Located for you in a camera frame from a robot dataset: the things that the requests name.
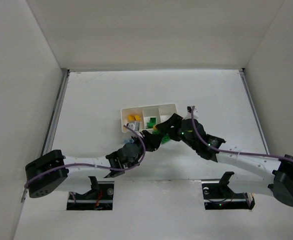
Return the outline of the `green long lego brick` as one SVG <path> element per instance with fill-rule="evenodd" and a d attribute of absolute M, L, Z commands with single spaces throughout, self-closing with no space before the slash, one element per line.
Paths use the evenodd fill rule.
<path fill-rule="evenodd" d="M 161 140 L 161 144 L 164 145 L 166 144 L 167 142 L 169 142 L 171 139 L 170 139 L 170 136 L 169 135 L 165 135 L 162 140 Z"/>

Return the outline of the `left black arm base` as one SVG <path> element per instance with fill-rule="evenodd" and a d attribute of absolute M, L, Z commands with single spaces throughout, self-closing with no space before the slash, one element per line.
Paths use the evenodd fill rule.
<path fill-rule="evenodd" d="M 90 176 L 90 189 L 84 194 L 70 192 L 67 200 L 67 211 L 112 211 L 114 182 L 98 181 Z"/>

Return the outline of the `orange flower green lego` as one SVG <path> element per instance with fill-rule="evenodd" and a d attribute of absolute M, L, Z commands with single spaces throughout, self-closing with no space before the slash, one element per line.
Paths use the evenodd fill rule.
<path fill-rule="evenodd" d="M 157 127 L 154 125 L 154 126 L 152 127 L 152 134 L 158 135 L 159 133 L 160 133 L 159 130 L 158 130 Z"/>

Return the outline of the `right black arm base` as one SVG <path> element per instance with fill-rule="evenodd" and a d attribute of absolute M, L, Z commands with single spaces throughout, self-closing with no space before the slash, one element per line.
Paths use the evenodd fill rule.
<path fill-rule="evenodd" d="M 236 193 L 229 188 L 230 178 L 235 173 L 227 171 L 221 179 L 201 182 L 205 210 L 252 210 L 255 199 L 247 192 Z"/>

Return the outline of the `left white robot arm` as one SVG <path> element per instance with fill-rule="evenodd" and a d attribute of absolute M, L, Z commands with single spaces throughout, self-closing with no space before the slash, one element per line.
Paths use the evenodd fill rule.
<path fill-rule="evenodd" d="M 66 156 L 60 149 L 52 150 L 25 166 L 30 198 L 41 198 L 54 191 L 88 193 L 94 178 L 113 179 L 138 167 L 147 152 L 158 150 L 163 135 L 147 130 L 135 132 L 131 141 L 102 157 Z"/>

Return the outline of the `small orange lego brick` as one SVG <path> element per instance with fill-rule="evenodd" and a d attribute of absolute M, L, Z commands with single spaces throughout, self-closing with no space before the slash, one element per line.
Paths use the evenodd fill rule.
<path fill-rule="evenodd" d="M 139 115 L 135 115 L 134 118 L 135 118 L 136 121 L 140 121 L 141 120 L 141 118 L 140 118 Z"/>

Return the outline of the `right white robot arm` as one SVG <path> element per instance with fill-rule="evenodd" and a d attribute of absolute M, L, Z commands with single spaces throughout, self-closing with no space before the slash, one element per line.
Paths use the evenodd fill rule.
<path fill-rule="evenodd" d="M 234 193 L 267 195 L 293 207 L 293 156 L 243 152 L 236 146 L 229 150 L 221 149 L 225 140 L 206 133 L 193 115 L 183 118 L 174 113 L 155 127 L 159 134 L 168 135 L 173 141 L 184 142 L 205 160 L 250 172 L 248 176 L 234 172 L 224 173 L 220 184 Z"/>

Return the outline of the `yellow sloped lego brick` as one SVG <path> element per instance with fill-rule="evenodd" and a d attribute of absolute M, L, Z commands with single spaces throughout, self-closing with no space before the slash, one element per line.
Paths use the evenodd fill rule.
<path fill-rule="evenodd" d="M 134 117 L 133 115 L 128 115 L 128 116 L 127 116 L 127 120 L 128 120 L 129 122 L 131 122 L 131 121 L 135 121 L 135 117 Z"/>

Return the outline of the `small green lego brick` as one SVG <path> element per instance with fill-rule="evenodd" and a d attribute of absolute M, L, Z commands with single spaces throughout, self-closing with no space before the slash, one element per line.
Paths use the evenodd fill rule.
<path fill-rule="evenodd" d="M 149 121 L 146 123 L 146 128 L 147 129 L 152 129 L 157 123 L 157 118 L 156 117 L 151 117 Z"/>

